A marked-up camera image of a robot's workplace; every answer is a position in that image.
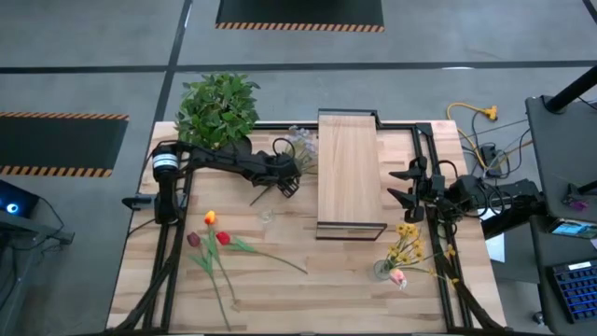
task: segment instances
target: metal pole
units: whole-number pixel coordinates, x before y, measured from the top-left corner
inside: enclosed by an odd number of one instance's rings
[[[555,97],[549,99],[545,104],[545,108],[551,113],[563,113],[563,108],[595,85],[597,85],[597,66],[593,66],[583,76],[572,82]]]

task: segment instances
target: green leafy plant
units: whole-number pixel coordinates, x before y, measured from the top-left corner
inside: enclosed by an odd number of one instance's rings
[[[187,91],[176,115],[180,140],[220,148],[235,143],[253,131],[259,116],[253,89],[247,75],[202,76],[203,82],[183,83]]]

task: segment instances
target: wooden board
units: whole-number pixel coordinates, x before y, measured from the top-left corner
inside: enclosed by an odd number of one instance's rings
[[[461,174],[466,172],[463,152],[452,121],[433,121],[437,154],[451,160]],[[254,151],[271,151],[273,139],[285,132],[255,132]],[[172,122],[156,124],[151,148],[159,141],[175,139]],[[378,132],[378,159],[382,189],[407,189],[410,183],[392,178],[391,171],[405,170],[414,158],[410,134],[402,131]],[[447,183],[453,172],[445,169]],[[273,333],[315,331],[357,332],[443,332],[445,325],[438,297],[437,280],[425,273],[407,273],[409,285],[398,291],[391,282],[371,279],[370,269],[383,258],[397,234],[387,230],[377,242],[315,241],[317,221],[317,176],[301,178],[300,190],[291,198],[278,190],[267,193],[253,206],[249,203],[262,191],[238,175],[210,169],[195,173],[190,195],[186,233],[205,233],[203,214],[218,213],[217,229],[243,238],[264,252],[289,259],[309,272],[298,273],[275,260],[224,252],[227,269],[239,301],[233,304],[220,271],[215,280],[223,295],[224,308],[235,332]],[[146,167],[141,192],[158,190]],[[401,223],[404,210],[387,192],[381,191],[382,217],[391,228]],[[272,210],[274,219],[264,223],[260,213]],[[151,211],[134,215],[132,228],[153,217]],[[505,325],[502,305],[493,278],[479,221],[459,222],[456,238],[465,283],[479,303],[498,323]],[[422,235],[428,242],[426,223]],[[159,227],[147,225],[128,240],[107,326],[120,323],[145,292],[158,241]],[[183,246],[170,332],[226,332],[209,277],[188,259],[193,250]],[[424,267],[432,267],[428,262]],[[455,293],[451,303],[457,325],[459,310]],[[160,308],[156,321],[160,321]]]
[[[320,223],[383,223],[373,116],[319,116]]]

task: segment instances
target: keyboard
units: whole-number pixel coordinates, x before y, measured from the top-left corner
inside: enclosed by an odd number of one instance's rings
[[[554,266],[552,285],[570,323],[597,320],[597,259]]]

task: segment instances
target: red tulip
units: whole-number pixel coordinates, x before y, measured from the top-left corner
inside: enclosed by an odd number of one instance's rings
[[[191,245],[191,247],[199,247],[199,245],[201,245],[201,237],[199,236],[199,234],[195,232],[191,232],[188,234],[187,241],[188,244]]]
[[[222,245],[230,244],[230,235],[225,232],[218,232],[215,235],[215,238],[217,238],[217,241],[220,242],[220,244]]]

